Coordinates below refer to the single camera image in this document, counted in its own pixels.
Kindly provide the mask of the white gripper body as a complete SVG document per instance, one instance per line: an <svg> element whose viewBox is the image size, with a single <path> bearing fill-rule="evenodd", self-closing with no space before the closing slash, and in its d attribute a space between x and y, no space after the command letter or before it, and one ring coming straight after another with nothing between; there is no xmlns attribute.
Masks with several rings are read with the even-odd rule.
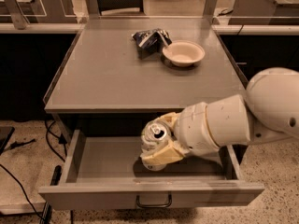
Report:
<svg viewBox="0 0 299 224"><path fill-rule="evenodd" d="M214 142L206 121L207 103L186 107L179 113L174 126L174 136L185 157L203 157L217 153L220 148Z"/></svg>

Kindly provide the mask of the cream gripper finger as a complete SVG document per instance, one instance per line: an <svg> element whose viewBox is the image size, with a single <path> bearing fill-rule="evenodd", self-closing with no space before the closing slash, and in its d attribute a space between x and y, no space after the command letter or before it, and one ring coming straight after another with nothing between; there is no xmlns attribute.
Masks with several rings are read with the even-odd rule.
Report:
<svg viewBox="0 0 299 224"><path fill-rule="evenodd" d="M154 122L157 123L159 126L166 128L169 132L173 132L179 117L180 117L179 113L170 112L161 115L160 117L155 119Z"/></svg>
<svg viewBox="0 0 299 224"><path fill-rule="evenodd" d="M146 165L167 165L181 161L186 157L188 150L177 141L169 141L165 147L158 151L144 152L141 159Z"/></svg>

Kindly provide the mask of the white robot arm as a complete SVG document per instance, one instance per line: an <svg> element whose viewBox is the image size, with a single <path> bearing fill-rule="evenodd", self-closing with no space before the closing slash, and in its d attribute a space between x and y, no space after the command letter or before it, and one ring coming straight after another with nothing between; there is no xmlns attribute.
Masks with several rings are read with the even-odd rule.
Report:
<svg viewBox="0 0 299 224"><path fill-rule="evenodd" d="M150 121L141 133L140 158L160 171L190 156L204 157L228 145L258 145L299 138L299 73L268 68L245 95L190 105Z"/></svg>

